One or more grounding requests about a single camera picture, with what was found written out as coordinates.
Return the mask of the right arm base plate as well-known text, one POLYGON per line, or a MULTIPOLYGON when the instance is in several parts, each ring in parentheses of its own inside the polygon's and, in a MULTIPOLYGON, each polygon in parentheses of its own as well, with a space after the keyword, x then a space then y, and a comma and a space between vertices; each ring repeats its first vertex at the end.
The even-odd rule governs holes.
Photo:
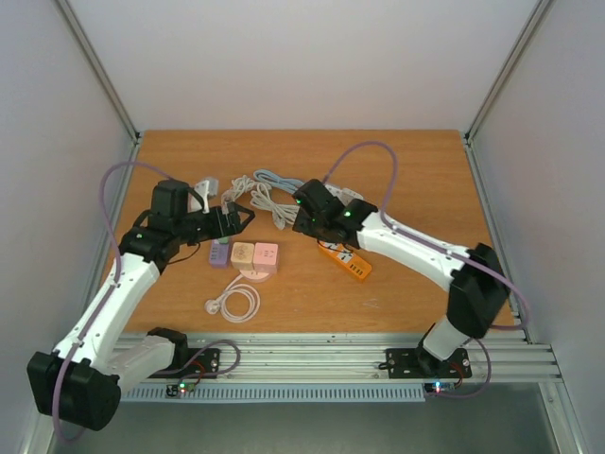
POLYGON ((458 348, 446 360, 421 353, 418 348, 390 348, 385 351, 385 360, 378 365, 392 379, 444 379, 470 378, 473 376, 468 352, 458 348))

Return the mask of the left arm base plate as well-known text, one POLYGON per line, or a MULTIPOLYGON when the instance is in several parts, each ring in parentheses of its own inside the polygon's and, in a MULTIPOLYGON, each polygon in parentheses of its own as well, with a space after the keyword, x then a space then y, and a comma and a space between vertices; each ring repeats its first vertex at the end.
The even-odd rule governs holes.
POLYGON ((188 348, 186 353, 180 353, 173 363, 166 369, 170 374, 166 377, 180 378, 186 375, 203 379, 216 378, 216 372, 220 365, 220 350, 208 348, 195 357, 198 352, 195 348, 188 348))

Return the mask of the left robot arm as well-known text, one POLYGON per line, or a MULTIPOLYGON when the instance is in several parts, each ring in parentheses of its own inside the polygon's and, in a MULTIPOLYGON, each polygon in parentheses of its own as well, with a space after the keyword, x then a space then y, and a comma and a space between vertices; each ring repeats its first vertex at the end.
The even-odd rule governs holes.
POLYGON ((210 191, 163 180, 151 203, 123 235, 98 293, 72 330, 49 353, 26 366, 39 413, 99 431, 116 413, 123 393, 154 376, 184 374, 194 358, 185 334, 157 327, 127 352, 113 352, 127 321, 183 245, 236 236, 254 219, 229 201, 211 206, 210 191))

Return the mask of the orange power strip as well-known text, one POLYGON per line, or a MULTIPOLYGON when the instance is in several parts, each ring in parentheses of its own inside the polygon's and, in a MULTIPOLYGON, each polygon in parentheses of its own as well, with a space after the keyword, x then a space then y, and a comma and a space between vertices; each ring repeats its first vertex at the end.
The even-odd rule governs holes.
POLYGON ((319 249, 346 273, 359 282, 365 281, 372 272, 372 265, 353 250, 339 243, 318 242, 319 249))

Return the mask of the white plug adapter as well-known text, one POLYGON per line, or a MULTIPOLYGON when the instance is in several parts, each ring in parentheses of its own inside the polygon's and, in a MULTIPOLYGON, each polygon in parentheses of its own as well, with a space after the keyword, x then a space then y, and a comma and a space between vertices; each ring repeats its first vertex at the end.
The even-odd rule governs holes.
POLYGON ((364 200, 363 196, 350 188, 331 187, 332 193, 343 203, 348 204, 351 200, 364 200))

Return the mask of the beige cube socket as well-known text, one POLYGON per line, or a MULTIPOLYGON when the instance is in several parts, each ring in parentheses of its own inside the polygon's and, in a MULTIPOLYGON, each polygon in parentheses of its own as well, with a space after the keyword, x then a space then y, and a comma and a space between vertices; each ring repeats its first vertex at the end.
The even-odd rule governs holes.
POLYGON ((231 263, 233 267, 240 271, 252 271, 255 245, 249 242, 233 243, 231 251, 231 263))

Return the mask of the pink cube socket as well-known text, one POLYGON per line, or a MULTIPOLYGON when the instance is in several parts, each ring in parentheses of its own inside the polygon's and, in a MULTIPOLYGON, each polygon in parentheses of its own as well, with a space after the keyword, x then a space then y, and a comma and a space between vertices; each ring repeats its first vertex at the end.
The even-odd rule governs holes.
POLYGON ((273 274, 278 270, 279 246, 276 243, 256 242, 252 258, 255 271, 273 274))

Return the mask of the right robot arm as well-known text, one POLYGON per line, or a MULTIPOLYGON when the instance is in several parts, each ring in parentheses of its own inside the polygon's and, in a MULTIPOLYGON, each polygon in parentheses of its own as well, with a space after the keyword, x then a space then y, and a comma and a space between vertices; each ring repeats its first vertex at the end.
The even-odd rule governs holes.
POLYGON ((482 339, 509 299, 495 251, 468 249, 422 234, 361 199, 345 204, 313 179, 293 195, 299 206, 293 230, 317 241, 383 255, 428 278, 448 294, 445 315, 423 336, 412 364, 436 377, 466 341, 482 339))

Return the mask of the pink round socket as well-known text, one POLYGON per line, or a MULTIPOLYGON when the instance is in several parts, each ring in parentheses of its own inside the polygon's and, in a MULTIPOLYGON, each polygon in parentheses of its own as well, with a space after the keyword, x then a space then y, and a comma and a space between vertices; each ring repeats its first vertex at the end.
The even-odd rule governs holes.
POLYGON ((273 276, 270 272, 264 271, 255 271, 255 270, 240 270, 239 274, 243 279, 253 283, 263 283, 266 282, 270 277, 273 276))

